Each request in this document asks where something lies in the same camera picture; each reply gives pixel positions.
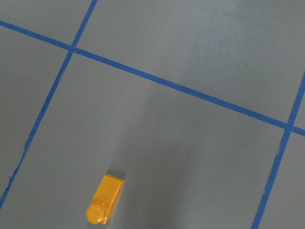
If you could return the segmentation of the orange trapezoid block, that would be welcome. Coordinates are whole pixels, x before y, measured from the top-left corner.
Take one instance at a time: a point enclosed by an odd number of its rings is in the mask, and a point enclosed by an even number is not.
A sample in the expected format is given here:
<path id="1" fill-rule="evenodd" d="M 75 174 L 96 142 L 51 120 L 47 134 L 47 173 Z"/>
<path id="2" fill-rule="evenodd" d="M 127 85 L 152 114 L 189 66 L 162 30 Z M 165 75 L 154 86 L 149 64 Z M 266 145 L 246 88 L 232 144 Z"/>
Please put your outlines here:
<path id="1" fill-rule="evenodd" d="M 113 217 L 120 198 L 124 179 L 106 174 L 86 211 L 86 218 L 91 224 L 106 225 Z"/>

